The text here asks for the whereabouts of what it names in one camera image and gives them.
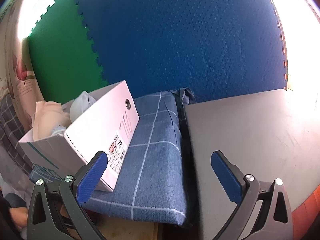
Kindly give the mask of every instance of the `metal screw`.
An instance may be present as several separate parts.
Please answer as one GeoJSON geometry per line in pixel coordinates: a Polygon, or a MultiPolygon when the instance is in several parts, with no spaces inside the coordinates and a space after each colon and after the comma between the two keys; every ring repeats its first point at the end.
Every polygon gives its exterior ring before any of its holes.
{"type": "Polygon", "coordinates": [[[248,181],[253,181],[254,180],[254,176],[252,176],[251,174],[246,175],[245,178],[248,181]]]}
{"type": "Polygon", "coordinates": [[[131,104],[130,104],[129,99],[126,99],[126,100],[125,100],[125,106],[128,108],[128,110],[130,110],[131,104]]]}
{"type": "Polygon", "coordinates": [[[276,184],[277,184],[277,185],[282,186],[283,182],[282,182],[281,179],[278,178],[278,179],[276,179],[275,181],[276,181],[276,184]]]}
{"type": "Polygon", "coordinates": [[[66,181],[66,182],[70,182],[72,180],[73,180],[73,177],[71,175],[66,176],[64,179],[64,181],[66,181]]]}
{"type": "Polygon", "coordinates": [[[42,180],[42,179],[38,179],[37,182],[36,182],[37,186],[42,185],[42,183],[43,183],[43,180],[42,180]]]}

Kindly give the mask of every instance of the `barcode label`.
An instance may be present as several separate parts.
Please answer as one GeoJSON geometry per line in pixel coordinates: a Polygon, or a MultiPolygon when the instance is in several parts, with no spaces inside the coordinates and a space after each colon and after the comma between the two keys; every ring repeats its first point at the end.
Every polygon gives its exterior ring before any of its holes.
{"type": "Polygon", "coordinates": [[[107,152],[108,156],[108,167],[115,175],[118,175],[127,152],[127,145],[120,136],[119,131],[116,132],[116,135],[113,141],[110,144],[109,150],[107,152]]]}
{"type": "Polygon", "coordinates": [[[122,151],[121,156],[120,156],[120,160],[123,161],[123,158],[125,156],[125,150],[122,151]]]}

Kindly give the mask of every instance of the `blue gripper pad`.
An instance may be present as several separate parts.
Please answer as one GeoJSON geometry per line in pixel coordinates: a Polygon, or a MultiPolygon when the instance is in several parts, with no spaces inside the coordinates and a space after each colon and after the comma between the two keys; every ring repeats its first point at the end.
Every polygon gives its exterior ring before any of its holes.
{"type": "Polygon", "coordinates": [[[211,155],[211,167],[216,173],[230,201],[239,205],[242,201],[241,185],[216,152],[211,155]]]}
{"type": "Polygon", "coordinates": [[[81,205],[86,203],[90,197],[95,187],[97,186],[101,176],[106,170],[108,165],[108,157],[105,153],[101,154],[92,167],[88,170],[83,180],[79,183],[77,187],[76,199],[81,205]]]}

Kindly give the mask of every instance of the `blue cushion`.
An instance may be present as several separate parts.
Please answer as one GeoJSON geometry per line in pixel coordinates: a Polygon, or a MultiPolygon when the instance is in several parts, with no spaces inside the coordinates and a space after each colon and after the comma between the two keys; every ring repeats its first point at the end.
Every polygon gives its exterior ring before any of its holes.
{"type": "MultiPolygon", "coordinates": [[[[140,120],[115,190],[112,193],[95,190],[83,206],[129,220],[186,225],[188,208],[194,203],[190,203],[193,198],[185,188],[196,192],[196,185],[186,187],[184,179],[176,99],[170,92],[159,92],[134,102],[140,120]]],[[[35,167],[30,179],[39,178],[41,171],[35,167]]]]}

